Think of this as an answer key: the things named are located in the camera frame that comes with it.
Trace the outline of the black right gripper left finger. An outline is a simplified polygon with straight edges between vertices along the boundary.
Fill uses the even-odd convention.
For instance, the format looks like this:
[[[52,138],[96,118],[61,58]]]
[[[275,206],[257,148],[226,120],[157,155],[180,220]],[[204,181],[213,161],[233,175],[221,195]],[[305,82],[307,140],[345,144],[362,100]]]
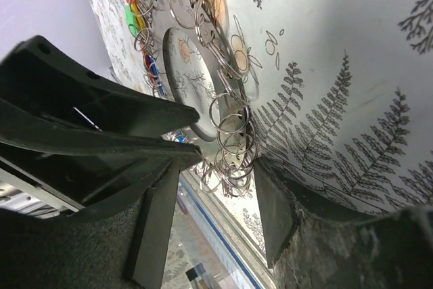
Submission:
[[[1,211],[2,288],[160,288],[180,171],[150,174],[77,213]]]

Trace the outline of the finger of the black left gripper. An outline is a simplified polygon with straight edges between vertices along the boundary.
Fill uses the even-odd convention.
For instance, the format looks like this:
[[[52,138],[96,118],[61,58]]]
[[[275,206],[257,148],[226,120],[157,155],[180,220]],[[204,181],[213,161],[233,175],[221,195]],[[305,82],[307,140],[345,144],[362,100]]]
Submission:
[[[71,121],[35,116],[1,101],[1,178],[50,206],[81,210],[127,189],[141,194],[172,162],[182,171],[198,163],[198,146],[161,136],[195,121],[197,112],[159,102],[161,114],[139,108],[140,121],[127,131],[120,122],[104,130],[84,116]]]
[[[199,119],[190,106],[94,73],[41,35],[1,59],[1,99],[51,122],[121,135],[163,135]]]

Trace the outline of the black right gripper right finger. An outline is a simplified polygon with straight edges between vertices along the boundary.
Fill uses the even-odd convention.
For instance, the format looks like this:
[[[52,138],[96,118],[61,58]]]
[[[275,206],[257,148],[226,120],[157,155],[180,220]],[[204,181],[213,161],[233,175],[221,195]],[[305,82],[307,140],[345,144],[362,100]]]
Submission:
[[[278,288],[431,288],[432,208],[373,217],[254,163],[267,265]]]

